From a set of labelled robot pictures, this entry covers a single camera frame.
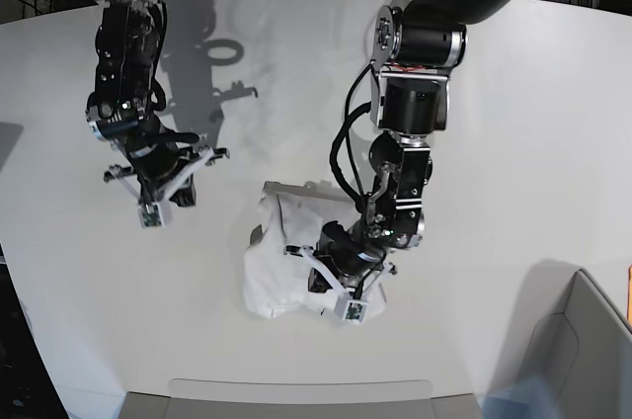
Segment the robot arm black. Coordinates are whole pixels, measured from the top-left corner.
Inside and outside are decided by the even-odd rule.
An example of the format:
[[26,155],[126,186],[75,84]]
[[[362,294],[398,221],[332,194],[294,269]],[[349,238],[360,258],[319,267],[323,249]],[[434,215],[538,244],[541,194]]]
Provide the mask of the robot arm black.
[[375,21],[371,58],[363,73],[371,99],[346,107],[331,148],[350,147],[353,123],[369,116],[379,134],[369,149],[375,177],[370,191],[348,183],[337,160],[330,167],[353,200],[358,221],[351,227],[330,221],[315,249],[318,266],[308,289],[335,287],[360,298],[373,275],[388,272],[387,255],[419,244],[425,230],[422,195],[433,172],[428,137],[445,129],[452,70],[463,60],[467,29],[510,0],[392,0]]
[[98,64],[85,116],[95,137],[129,162],[118,174],[105,175],[106,182],[134,176],[143,203],[163,199],[188,208],[197,200],[193,175],[173,193],[166,188],[199,161],[199,135],[170,129],[158,117],[167,107],[156,79],[167,24],[164,0],[107,1],[95,36]]

